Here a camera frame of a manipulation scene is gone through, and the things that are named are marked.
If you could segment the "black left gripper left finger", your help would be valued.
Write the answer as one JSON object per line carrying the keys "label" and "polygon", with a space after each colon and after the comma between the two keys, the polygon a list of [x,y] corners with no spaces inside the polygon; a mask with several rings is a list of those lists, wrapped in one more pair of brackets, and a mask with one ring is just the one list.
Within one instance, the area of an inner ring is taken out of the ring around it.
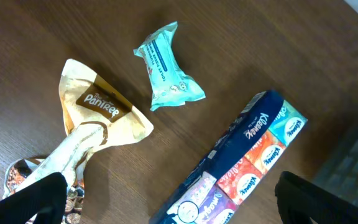
{"label": "black left gripper left finger", "polygon": [[0,224],[59,224],[65,213],[67,182],[55,172],[0,201]]}

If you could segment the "Kleenex tissue multipack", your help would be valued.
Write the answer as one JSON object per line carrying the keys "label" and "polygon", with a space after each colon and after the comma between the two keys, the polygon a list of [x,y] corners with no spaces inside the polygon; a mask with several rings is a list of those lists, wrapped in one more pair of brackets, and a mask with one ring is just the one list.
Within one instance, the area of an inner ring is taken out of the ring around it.
{"label": "Kleenex tissue multipack", "polygon": [[307,121],[277,91],[256,94],[149,222],[228,223]]}

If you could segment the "teal wet wipes packet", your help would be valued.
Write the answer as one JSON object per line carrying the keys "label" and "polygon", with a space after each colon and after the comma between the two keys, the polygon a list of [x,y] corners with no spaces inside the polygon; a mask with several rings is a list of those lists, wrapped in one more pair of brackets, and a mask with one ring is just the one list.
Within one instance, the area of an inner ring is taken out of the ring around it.
{"label": "teal wet wipes packet", "polygon": [[133,50],[144,60],[152,87],[151,111],[160,107],[182,106],[187,101],[206,98],[203,89],[178,66],[172,50],[178,22],[172,22],[150,34]]}

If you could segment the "beige Pantree snack bag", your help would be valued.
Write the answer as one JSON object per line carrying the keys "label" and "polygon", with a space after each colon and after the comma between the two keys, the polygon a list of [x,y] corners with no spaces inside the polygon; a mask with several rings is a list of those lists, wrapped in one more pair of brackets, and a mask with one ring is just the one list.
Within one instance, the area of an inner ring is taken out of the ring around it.
{"label": "beige Pantree snack bag", "polygon": [[4,198],[47,175],[59,172],[67,182],[62,223],[79,223],[85,197],[84,170],[92,155],[112,146],[137,143],[153,124],[85,64],[68,59],[58,87],[67,137],[45,159],[21,159],[7,169]]}

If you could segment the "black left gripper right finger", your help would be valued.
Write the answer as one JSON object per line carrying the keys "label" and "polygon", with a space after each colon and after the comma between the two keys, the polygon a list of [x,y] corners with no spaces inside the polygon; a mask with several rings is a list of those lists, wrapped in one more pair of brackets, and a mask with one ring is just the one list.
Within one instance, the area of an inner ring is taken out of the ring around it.
{"label": "black left gripper right finger", "polygon": [[358,224],[358,207],[284,171],[275,186],[283,224]]}

